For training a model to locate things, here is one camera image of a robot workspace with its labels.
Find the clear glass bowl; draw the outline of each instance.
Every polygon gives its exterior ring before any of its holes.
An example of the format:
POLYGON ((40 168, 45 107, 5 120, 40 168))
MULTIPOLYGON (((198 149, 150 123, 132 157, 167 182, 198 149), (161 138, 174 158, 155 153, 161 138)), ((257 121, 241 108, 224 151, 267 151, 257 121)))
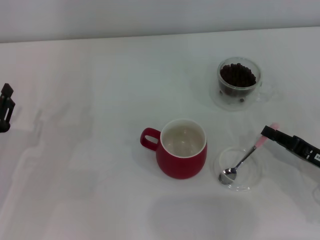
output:
MULTIPOLYGON (((234 168, 246 154, 245 149, 239 147, 229 147, 223 150, 213 161, 210 170, 214 178, 219 182, 219 175, 223 170, 234 168)), ((257 158, 256 152, 253 152, 236 170, 236 178, 231 184, 222 184, 222 186, 238 192, 246 192, 252 189, 262 178, 263 164, 257 158)))

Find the double-walled glass cup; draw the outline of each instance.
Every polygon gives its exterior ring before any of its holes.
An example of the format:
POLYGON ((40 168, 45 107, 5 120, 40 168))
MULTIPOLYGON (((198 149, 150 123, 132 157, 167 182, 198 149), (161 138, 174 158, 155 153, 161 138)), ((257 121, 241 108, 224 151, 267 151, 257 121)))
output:
POLYGON ((231 57, 222 61, 217 69, 217 79, 219 84, 219 97, 227 105, 242 106, 252 103, 262 85, 261 71, 259 67, 249 59, 243 57, 231 57), (255 76, 256 83, 248 87, 238 87, 227 83, 221 76, 220 71, 225 65, 238 64, 251 70, 255 76))

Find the white table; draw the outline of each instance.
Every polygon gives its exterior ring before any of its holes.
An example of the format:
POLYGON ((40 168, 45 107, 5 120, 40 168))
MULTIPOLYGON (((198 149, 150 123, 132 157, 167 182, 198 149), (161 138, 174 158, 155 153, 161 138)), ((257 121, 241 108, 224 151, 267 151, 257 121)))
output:
POLYGON ((225 189, 209 170, 272 122, 320 147, 319 39, 312 27, 0 44, 0 84, 16 102, 0 135, 0 239, 319 239, 320 169, 269 141, 252 191, 225 189), (232 56, 276 84, 270 101, 215 106, 208 86, 232 56), (208 139, 204 168, 186 180, 139 142, 179 117, 208 139))

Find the glass cup handle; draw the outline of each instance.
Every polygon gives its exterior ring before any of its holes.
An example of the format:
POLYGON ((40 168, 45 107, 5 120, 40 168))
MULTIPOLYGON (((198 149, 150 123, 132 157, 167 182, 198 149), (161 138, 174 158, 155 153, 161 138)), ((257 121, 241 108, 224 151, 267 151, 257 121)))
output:
POLYGON ((260 87, 257 93, 257 102, 267 102, 269 101, 273 95, 275 94, 276 88, 275 85, 270 82, 262 82, 260 83, 260 87))

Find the spoon handle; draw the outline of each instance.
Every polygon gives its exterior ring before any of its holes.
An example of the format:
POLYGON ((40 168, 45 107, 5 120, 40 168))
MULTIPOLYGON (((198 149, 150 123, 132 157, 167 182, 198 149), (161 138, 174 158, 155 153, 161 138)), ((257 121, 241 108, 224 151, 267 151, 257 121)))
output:
MULTIPOLYGON (((271 125, 270 125, 270 128, 272 128, 272 129, 274 129, 274 130, 277 130, 278 128, 279 128, 279 124, 278 123, 272 123, 271 125)), ((259 138, 259 140, 255 143, 255 147, 256 148, 259 148, 259 147, 261 147, 264 143, 265 143, 265 141, 267 140, 268 138, 266 137, 266 136, 261 136, 260 138, 259 138)))
POLYGON ((235 166, 237 169, 255 150, 257 149, 256 146, 253 146, 247 153, 244 155, 244 157, 241 159, 241 161, 235 166))

